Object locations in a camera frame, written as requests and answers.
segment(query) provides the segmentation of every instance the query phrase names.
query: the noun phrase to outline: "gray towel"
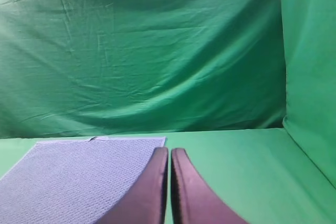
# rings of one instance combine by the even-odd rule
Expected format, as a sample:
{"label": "gray towel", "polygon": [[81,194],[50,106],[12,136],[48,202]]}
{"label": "gray towel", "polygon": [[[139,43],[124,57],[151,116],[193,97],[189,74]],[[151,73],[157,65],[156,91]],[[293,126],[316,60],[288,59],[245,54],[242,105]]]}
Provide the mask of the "gray towel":
{"label": "gray towel", "polygon": [[131,187],[164,141],[94,137],[38,142],[0,180],[0,223],[93,223]]}

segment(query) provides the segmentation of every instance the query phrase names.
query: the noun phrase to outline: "green screen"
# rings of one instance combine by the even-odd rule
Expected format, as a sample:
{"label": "green screen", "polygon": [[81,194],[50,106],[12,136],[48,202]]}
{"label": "green screen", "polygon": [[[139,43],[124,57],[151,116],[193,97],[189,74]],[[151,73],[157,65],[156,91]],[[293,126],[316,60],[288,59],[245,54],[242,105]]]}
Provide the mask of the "green screen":
{"label": "green screen", "polygon": [[0,0],[0,137],[264,128],[280,0]]}
{"label": "green screen", "polygon": [[336,185],[336,1],[282,0],[285,128]]}

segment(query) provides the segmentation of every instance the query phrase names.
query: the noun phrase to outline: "textured cloth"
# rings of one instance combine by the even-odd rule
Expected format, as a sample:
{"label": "textured cloth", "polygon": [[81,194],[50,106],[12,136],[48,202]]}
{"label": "textured cloth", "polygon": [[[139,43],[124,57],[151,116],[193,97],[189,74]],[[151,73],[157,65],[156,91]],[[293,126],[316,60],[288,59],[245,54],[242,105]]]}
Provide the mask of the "textured cloth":
{"label": "textured cloth", "polygon": [[0,180],[0,223],[93,223],[124,195],[164,141],[39,142]]}

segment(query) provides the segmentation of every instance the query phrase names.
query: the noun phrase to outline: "green backdrop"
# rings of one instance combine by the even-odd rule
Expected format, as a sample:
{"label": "green backdrop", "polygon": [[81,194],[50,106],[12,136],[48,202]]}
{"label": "green backdrop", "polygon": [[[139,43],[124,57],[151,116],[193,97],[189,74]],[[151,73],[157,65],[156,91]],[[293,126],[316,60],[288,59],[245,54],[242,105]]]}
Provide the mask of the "green backdrop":
{"label": "green backdrop", "polygon": [[281,125],[280,0],[0,0],[0,137]]}
{"label": "green backdrop", "polygon": [[285,128],[336,186],[336,0],[282,0]]}

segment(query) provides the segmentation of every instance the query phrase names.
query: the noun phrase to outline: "green fabric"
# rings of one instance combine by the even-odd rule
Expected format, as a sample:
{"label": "green fabric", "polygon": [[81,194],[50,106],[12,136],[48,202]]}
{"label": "green fabric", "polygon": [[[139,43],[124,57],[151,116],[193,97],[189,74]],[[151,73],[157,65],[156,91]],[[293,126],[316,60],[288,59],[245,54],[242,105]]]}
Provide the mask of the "green fabric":
{"label": "green fabric", "polygon": [[293,139],[336,186],[336,1],[282,0]]}
{"label": "green fabric", "polygon": [[280,0],[0,0],[0,137],[263,128]]}
{"label": "green fabric", "polygon": [[[163,135],[169,149],[187,149],[209,185],[249,223],[336,223],[336,190],[285,130]],[[0,140],[0,176],[37,140]],[[166,224],[173,224],[170,197]]]}

